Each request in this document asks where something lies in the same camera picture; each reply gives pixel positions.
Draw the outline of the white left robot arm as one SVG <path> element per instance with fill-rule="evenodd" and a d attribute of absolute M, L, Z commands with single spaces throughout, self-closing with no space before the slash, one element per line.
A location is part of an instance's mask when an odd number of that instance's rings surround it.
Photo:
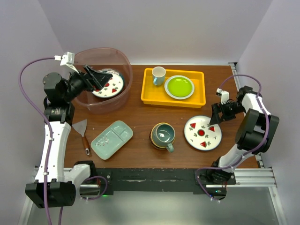
<path fill-rule="evenodd" d="M 110 73 L 95 71 L 87 65 L 83 68 L 84 72 L 72 72 L 68 79 L 56 72 L 43 78 L 45 144 L 34 182 L 25 187 L 26 195 L 38 208 L 71 206 L 80 185 L 83 182 L 92 184 L 97 179 L 91 160 L 76 162 L 73 168 L 64 170 L 66 145 L 75 112 L 72 100 L 83 91 L 102 90 L 112 79 Z"/>

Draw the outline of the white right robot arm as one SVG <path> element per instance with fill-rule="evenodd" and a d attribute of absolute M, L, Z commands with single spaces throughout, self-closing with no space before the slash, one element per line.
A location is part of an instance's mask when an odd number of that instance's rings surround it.
<path fill-rule="evenodd" d="M 217 89 L 216 95 L 220 96 L 221 101 L 211 106 L 211 126 L 233 120 L 238 113 L 245 114 L 236 133 L 234 146 L 213 162 L 205 173 L 210 182 L 220 184 L 228 181 L 235 168 L 247 158 L 269 149 L 279 117 L 265 108 L 261 94 L 254 92 L 251 87 L 240 88 L 235 101 L 231 101 L 229 92 L 221 88 Z"/>

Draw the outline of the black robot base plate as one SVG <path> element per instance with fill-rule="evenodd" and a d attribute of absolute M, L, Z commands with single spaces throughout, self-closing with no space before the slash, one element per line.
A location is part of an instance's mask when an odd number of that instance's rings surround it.
<path fill-rule="evenodd" d="M 96 197 L 104 192 L 113 195 L 115 192 L 192 192 L 201 195 L 206 191 L 213 197 L 223 199 L 227 188 L 236 184 L 235 175 L 228 181 L 207 178 L 205 170 L 196 169 L 155 169 L 155 168 L 98 168 L 97 175 L 106 178 L 108 187 L 105 188 L 103 179 L 93 179 L 84 182 L 79 189 L 82 197 Z"/>

